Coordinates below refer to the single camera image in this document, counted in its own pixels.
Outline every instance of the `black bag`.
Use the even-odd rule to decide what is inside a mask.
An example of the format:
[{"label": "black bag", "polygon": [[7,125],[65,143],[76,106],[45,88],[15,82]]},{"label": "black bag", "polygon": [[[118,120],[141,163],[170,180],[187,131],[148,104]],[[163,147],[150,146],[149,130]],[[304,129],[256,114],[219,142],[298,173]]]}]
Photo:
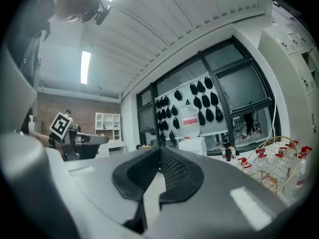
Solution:
[{"label": "black bag", "polygon": [[159,122],[159,130],[160,130],[160,131],[163,131],[163,130],[164,130],[163,123],[162,123],[161,121]]},{"label": "black bag", "polygon": [[155,103],[156,107],[159,109],[160,108],[160,101],[157,100],[156,103]]},{"label": "black bag", "polygon": [[178,119],[175,117],[174,120],[173,120],[173,126],[176,128],[176,129],[179,129],[179,123],[178,123]]},{"label": "black bag", "polygon": [[159,139],[160,139],[160,141],[162,141],[162,142],[165,144],[165,142],[166,142],[166,137],[165,137],[164,132],[160,133]]},{"label": "black bag", "polygon": [[202,93],[205,92],[205,87],[203,86],[203,84],[200,81],[197,82],[197,89],[199,92],[202,92]]},{"label": "black bag", "polygon": [[177,114],[178,114],[175,105],[173,105],[173,106],[171,107],[171,114],[173,114],[174,116],[177,116]]},{"label": "black bag", "polygon": [[167,125],[167,123],[166,123],[166,121],[163,121],[163,128],[164,128],[164,130],[168,130],[168,125]]},{"label": "black bag", "polygon": [[164,97],[164,104],[165,104],[166,106],[169,105],[169,99],[168,99],[167,96]]},{"label": "black bag", "polygon": [[214,120],[214,114],[210,109],[206,109],[206,119],[209,122],[212,122]]},{"label": "black bag", "polygon": [[171,113],[170,113],[169,107],[166,108],[166,117],[168,117],[168,118],[171,117]]},{"label": "black bag", "polygon": [[158,113],[156,114],[156,117],[158,118],[158,120],[161,120],[161,113],[160,113],[160,111],[158,111]]},{"label": "black bag", "polygon": [[205,118],[204,118],[204,115],[201,113],[201,111],[199,111],[198,113],[198,119],[199,119],[200,125],[205,125]]},{"label": "black bag", "polygon": [[162,107],[165,106],[163,98],[160,98],[159,103],[160,103],[160,106],[162,106]]},{"label": "black bag", "polygon": [[204,107],[210,107],[210,102],[209,102],[209,98],[208,98],[208,96],[207,95],[205,95],[205,94],[203,94],[202,96],[201,96],[201,100],[203,101],[203,105],[204,105]]},{"label": "black bag", "polygon": [[216,120],[218,122],[221,122],[224,118],[223,113],[221,112],[220,108],[218,108],[218,106],[216,106]]},{"label": "black bag", "polygon": [[164,109],[161,110],[161,117],[162,117],[163,119],[166,118],[166,112],[165,112]]},{"label": "black bag", "polygon": [[201,109],[201,102],[200,102],[200,99],[198,97],[195,97],[193,102],[197,108]]},{"label": "black bag", "polygon": [[178,90],[175,91],[174,97],[175,97],[177,100],[181,101],[181,94],[180,94],[180,92],[179,92]]},{"label": "black bag", "polygon": [[190,91],[191,91],[191,93],[192,93],[193,95],[197,95],[198,90],[197,90],[197,87],[196,87],[193,83],[190,84],[189,88],[190,88]]},{"label": "black bag", "polygon": [[218,105],[218,97],[217,95],[214,93],[214,92],[210,92],[210,101],[211,101],[211,104],[216,106]]},{"label": "black bag", "polygon": [[173,144],[176,144],[175,135],[172,130],[169,133],[169,139]]},{"label": "black bag", "polygon": [[208,77],[205,77],[204,83],[205,83],[206,88],[208,88],[208,89],[211,89],[213,87],[213,82]]}]

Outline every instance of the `black window frame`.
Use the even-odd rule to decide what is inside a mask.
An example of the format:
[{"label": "black window frame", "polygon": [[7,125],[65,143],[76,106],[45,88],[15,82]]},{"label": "black window frame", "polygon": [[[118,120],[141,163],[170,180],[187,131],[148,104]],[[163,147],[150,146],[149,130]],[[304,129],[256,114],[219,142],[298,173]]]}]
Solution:
[{"label": "black window frame", "polygon": [[[227,45],[230,45],[230,44],[234,45],[238,49],[238,51],[241,53],[243,58],[213,71],[210,68],[207,60],[205,59],[205,56],[208,55],[209,53],[212,53],[212,52],[219,50],[219,49],[221,49]],[[195,62],[196,60],[202,61],[202,63],[204,64],[207,72],[209,73],[209,75],[213,81],[213,84],[216,87],[216,91],[217,91],[217,94],[219,96],[219,101],[220,101],[220,103],[223,107],[223,110],[224,110],[224,119],[226,120],[226,124],[227,124],[228,139],[229,139],[230,145],[234,145],[234,143],[235,143],[234,134],[233,134],[233,127],[232,127],[232,125],[233,125],[232,120],[234,117],[243,116],[244,114],[247,114],[247,113],[252,113],[254,111],[257,111],[257,110],[260,110],[263,108],[268,108],[271,121],[273,120],[273,116],[274,116],[273,113],[274,113],[274,106],[275,106],[274,100],[275,99],[274,99],[273,93],[271,91],[270,85],[269,85],[262,69],[260,68],[260,66],[258,65],[256,60],[254,59],[254,57],[250,54],[250,52],[246,49],[246,47],[234,36],[232,36],[231,38],[226,39],[222,42],[219,42],[219,43],[217,43],[217,44],[215,44],[207,49],[204,49],[202,51],[198,51],[197,54],[190,57],[189,59],[186,59],[184,62],[180,63],[179,65],[177,65],[176,67],[174,67],[173,69],[171,69],[170,71],[168,71],[167,73],[165,73],[164,75],[159,77],[156,81],[151,83],[146,89],[144,89],[141,93],[139,93],[138,96],[141,96],[141,94],[147,90],[151,90],[152,100],[154,101],[155,98],[159,96],[158,90],[157,90],[158,83],[160,83],[161,81],[164,81],[170,75],[176,73],[179,70],[182,70],[185,66],[187,66],[190,63]],[[223,88],[220,85],[218,76],[220,76],[221,74],[224,74],[226,72],[229,73],[230,71],[236,70],[239,67],[242,67],[243,65],[251,65],[252,69],[256,73],[256,76],[260,82],[260,85],[262,86],[262,88],[264,90],[266,97],[260,101],[253,103],[253,104],[249,104],[249,105],[246,105],[244,107],[236,108],[235,110],[231,111],[229,108],[228,101],[225,97]],[[155,102],[152,102],[152,105],[154,108],[154,118],[155,118],[154,130],[156,130],[156,134],[157,134],[157,144],[159,146],[161,146],[161,142],[159,140],[159,130],[158,130],[158,124],[157,124],[157,118],[156,118]],[[139,103],[138,103],[138,111],[142,110],[145,106],[140,107],[140,109],[139,109]],[[281,135],[280,118],[279,118],[278,109],[276,109],[276,119],[275,119],[274,126],[275,126],[276,135]],[[238,148],[237,150],[238,150],[238,152],[250,151],[250,150],[255,149],[259,144],[260,143],[258,143],[258,142],[253,142],[247,146]],[[209,155],[209,156],[221,155],[221,151],[208,150],[207,155]]]},{"label": "black window frame", "polygon": [[[151,92],[151,102],[142,105],[142,95],[147,92],[150,91]],[[139,124],[139,135],[140,135],[140,144],[141,145],[146,145],[146,137],[145,137],[145,133],[151,133],[151,132],[155,132],[156,133],[156,141],[157,141],[157,145],[159,144],[159,130],[158,130],[158,125],[157,125],[157,119],[156,119],[156,108],[155,108],[155,97],[154,97],[154,88],[152,86],[152,84],[150,84],[148,87],[146,87],[145,89],[143,89],[140,93],[138,93],[136,95],[136,102],[137,102],[137,112],[138,112],[138,124]],[[152,107],[153,108],[153,117],[154,117],[154,127],[148,127],[148,128],[142,128],[142,124],[141,124],[141,111]]]}]

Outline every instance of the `brick wall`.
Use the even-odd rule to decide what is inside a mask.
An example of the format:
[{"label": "brick wall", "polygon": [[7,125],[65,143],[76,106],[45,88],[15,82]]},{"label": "brick wall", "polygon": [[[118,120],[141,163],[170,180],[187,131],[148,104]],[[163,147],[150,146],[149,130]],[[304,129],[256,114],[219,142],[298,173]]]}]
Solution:
[{"label": "brick wall", "polygon": [[49,127],[58,112],[72,111],[74,124],[83,133],[95,134],[95,113],[120,114],[120,104],[38,93],[38,116],[42,134],[49,135]]}]

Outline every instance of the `ceiling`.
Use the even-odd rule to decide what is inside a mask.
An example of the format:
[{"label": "ceiling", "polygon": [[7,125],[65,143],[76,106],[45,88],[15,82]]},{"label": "ceiling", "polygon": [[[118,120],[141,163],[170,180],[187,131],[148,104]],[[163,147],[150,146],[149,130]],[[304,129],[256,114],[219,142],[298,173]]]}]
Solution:
[{"label": "ceiling", "polygon": [[[41,84],[118,98],[191,33],[263,6],[260,0],[113,0],[100,26],[52,24],[40,51]],[[92,53],[87,85],[80,84],[82,50]]]}]

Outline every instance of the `white shelf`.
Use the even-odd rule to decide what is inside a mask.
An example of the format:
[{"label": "white shelf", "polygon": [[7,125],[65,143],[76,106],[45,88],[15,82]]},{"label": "white shelf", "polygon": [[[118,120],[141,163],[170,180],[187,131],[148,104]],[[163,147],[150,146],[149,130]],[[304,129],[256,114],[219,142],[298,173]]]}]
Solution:
[{"label": "white shelf", "polygon": [[112,131],[113,139],[109,141],[122,141],[121,136],[121,115],[95,113],[95,134],[101,133],[102,130]]}]

